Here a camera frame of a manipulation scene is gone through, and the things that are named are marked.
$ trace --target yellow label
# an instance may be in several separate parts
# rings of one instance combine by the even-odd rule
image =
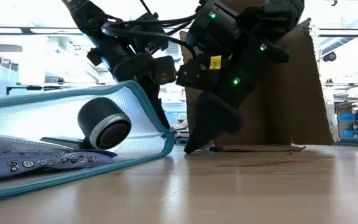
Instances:
[[[222,56],[212,56],[211,57],[211,64],[209,65],[210,70],[219,70],[221,69],[222,63]]]

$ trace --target cardboard sheet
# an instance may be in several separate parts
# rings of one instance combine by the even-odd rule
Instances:
[[[221,1],[237,12],[265,2]],[[220,136],[214,141],[215,145],[333,143],[309,24],[310,20],[301,22],[278,41],[278,45],[285,46],[291,53],[290,61],[271,65],[268,72],[261,76],[257,88],[240,107],[244,117],[243,127],[235,135]],[[181,32],[181,40],[185,37],[186,32]],[[191,55],[184,47],[182,51],[186,62]],[[194,107],[200,93],[199,90],[186,88],[190,133],[195,127]]]

